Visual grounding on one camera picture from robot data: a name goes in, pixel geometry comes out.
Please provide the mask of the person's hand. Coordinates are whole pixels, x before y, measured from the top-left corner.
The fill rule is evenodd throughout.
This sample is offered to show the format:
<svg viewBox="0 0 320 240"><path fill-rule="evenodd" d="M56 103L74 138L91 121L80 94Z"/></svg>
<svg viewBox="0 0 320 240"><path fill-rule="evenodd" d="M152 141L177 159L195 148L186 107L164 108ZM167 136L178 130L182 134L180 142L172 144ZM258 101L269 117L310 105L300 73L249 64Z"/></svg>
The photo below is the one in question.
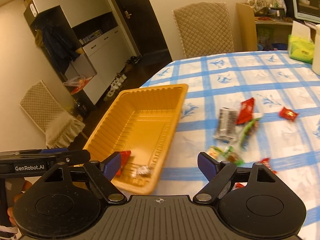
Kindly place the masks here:
<svg viewBox="0 0 320 240"><path fill-rule="evenodd" d="M28 180L25 180L24 181L24 184L22 186L22 191L17 194L14 198L13 198L13 201L14 203L17 202L17 200L23 196L23 194L25 193L25 191L28 191L31 187L32 187L32 183ZM8 213L8 216L9 216L9 220L10 222L12 223L12 225L16 226L16 222L15 222L15 219L14 219L14 215L13 215L13 207L9 207L7 209L7 213Z"/></svg>

